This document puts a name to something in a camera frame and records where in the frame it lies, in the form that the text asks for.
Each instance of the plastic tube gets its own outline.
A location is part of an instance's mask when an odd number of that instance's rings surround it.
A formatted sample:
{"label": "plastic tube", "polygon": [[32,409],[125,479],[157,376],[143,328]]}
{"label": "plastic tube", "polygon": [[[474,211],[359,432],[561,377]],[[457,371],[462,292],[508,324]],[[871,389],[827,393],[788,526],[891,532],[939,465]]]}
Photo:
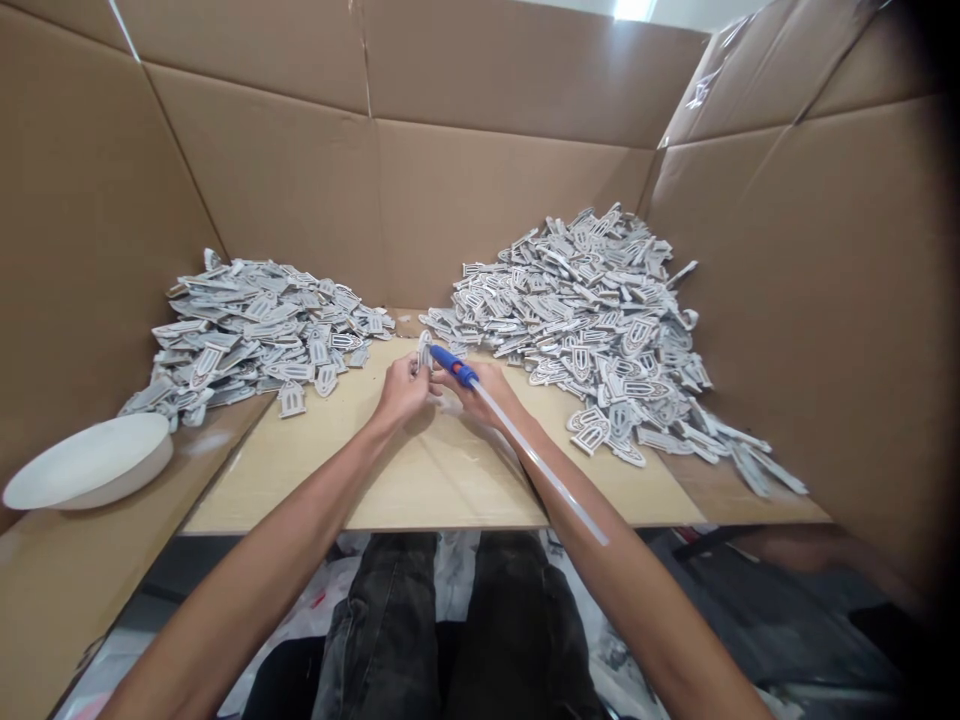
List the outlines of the plastic tube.
{"label": "plastic tube", "polygon": [[520,434],[520,431],[517,430],[517,426],[514,425],[510,421],[510,418],[507,417],[507,414],[500,409],[500,406],[497,405],[496,400],[490,396],[490,393],[484,390],[483,386],[480,385],[479,381],[476,379],[470,379],[469,383],[470,386],[480,394],[480,397],[483,398],[483,401],[487,404],[487,406],[493,410],[498,418],[500,418],[500,422],[503,423],[504,428],[506,428],[507,432],[513,437],[514,440],[517,441],[520,447],[523,448],[523,451],[527,454],[527,457],[529,457],[533,463],[540,468],[543,474],[547,476],[547,480],[549,480],[550,484],[556,488],[558,493],[560,493],[560,497],[567,501],[567,504],[573,510],[574,514],[580,518],[583,524],[587,526],[587,529],[593,533],[593,536],[597,539],[597,542],[604,546],[609,545],[610,539],[604,534],[603,530],[601,530],[600,527],[593,521],[593,518],[587,514],[587,511],[584,510],[583,506],[577,502],[576,498],[570,494],[570,491],[567,490],[566,486],[560,482],[560,478],[554,474],[553,470],[551,470],[550,467],[543,461],[543,458],[537,454],[537,451],[533,449],[533,446],[530,445],[526,438]]}

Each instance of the white bowl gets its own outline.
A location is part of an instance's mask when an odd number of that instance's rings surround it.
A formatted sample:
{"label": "white bowl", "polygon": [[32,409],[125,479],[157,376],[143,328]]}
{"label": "white bowl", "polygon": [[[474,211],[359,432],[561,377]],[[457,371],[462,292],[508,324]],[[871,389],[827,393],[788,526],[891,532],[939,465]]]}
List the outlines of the white bowl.
{"label": "white bowl", "polygon": [[87,428],[31,460],[7,485],[3,502],[14,510],[86,510],[126,497],[170,462],[169,430],[156,413]]}

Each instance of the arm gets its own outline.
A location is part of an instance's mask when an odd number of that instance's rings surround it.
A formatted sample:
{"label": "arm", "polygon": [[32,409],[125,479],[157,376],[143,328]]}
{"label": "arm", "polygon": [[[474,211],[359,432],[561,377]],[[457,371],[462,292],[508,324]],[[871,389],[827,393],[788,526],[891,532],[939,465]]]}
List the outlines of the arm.
{"label": "arm", "polygon": [[373,416],[187,598],[100,715],[210,718],[326,557],[393,434],[426,403],[415,354],[390,366]]}
{"label": "arm", "polygon": [[[642,666],[671,717],[764,718],[770,713],[686,594],[616,509],[520,404],[498,365],[471,365],[534,450],[610,539],[603,547],[544,474],[507,437],[587,589]],[[499,421],[472,390],[434,374],[480,421]]]}

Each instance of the blue handle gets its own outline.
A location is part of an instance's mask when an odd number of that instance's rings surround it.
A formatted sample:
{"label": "blue handle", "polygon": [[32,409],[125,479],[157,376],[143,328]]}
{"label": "blue handle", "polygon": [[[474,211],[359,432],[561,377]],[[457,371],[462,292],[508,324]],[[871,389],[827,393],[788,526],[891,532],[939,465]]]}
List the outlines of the blue handle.
{"label": "blue handle", "polygon": [[453,375],[464,387],[471,387],[471,380],[480,381],[480,378],[477,377],[477,373],[474,372],[472,367],[464,364],[463,360],[446,348],[440,347],[439,345],[431,345],[430,355],[440,364],[440,367]]}

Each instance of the black jeans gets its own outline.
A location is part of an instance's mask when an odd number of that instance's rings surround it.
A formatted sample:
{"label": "black jeans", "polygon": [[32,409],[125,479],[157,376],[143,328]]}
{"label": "black jeans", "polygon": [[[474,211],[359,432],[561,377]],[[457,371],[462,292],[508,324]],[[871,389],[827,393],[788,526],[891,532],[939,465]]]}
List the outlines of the black jeans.
{"label": "black jeans", "polygon": [[314,720],[605,718],[563,573],[527,532],[483,533],[441,706],[435,533],[374,535],[333,613]]}

